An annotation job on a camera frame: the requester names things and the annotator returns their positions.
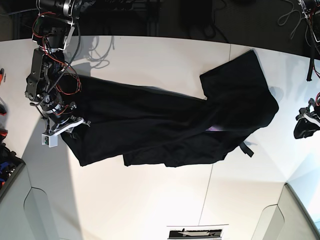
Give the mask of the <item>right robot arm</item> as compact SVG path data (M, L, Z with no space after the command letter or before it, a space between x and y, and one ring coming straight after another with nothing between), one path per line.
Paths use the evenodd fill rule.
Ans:
M31 30L37 48L33 51L31 71L26 78L25 96L45 121L43 138L71 133L85 123L82 117L73 114L76 103L65 101L82 90L81 78L72 67L80 50L80 36L71 58L67 60L64 55L69 38L74 31L80 31L78 19L82 5L81 0L36 1L39 13Z

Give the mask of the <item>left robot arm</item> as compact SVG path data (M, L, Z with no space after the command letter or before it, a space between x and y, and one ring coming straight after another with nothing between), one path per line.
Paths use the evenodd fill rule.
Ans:
M306 81L312 81L312 75L320 76L316 69L316 55L320 53L320 2L318 0L299 0L301 13L306 20L311 44L309 55L309 66ZM297 123L293 131L295 139L308 138L320 130L320 94L308 100L306 107L299 109L299 114L295 117Z

